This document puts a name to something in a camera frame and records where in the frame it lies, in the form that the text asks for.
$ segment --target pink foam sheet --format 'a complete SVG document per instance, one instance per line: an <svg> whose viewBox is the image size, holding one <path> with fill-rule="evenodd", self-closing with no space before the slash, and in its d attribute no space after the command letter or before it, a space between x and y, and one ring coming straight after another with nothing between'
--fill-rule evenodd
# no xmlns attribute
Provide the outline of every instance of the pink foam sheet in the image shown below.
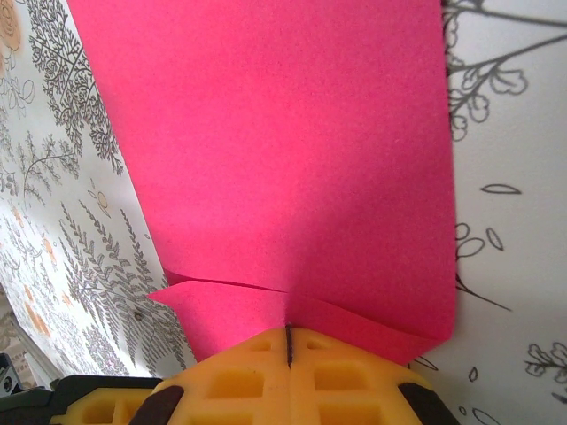
<svg viewBox="0 0 567 425"><path fill-rule="evenodd" d="M69 5L200 358L287 321L399 362L450 336L439 1Z"/></svg>

